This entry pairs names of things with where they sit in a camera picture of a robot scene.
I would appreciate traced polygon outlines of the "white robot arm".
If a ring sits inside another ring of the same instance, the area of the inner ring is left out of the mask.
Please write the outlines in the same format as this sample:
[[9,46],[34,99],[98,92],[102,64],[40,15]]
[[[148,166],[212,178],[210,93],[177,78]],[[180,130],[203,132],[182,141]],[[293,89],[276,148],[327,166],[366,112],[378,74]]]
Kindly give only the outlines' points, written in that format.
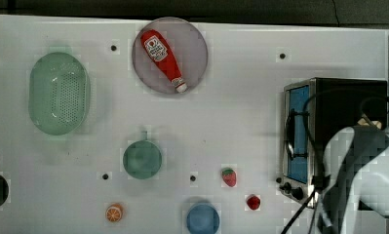
[[389,127],[347,127],[324,153],[329,186],[316,211],[316,234],[353,234],[361,203],[389,219]]

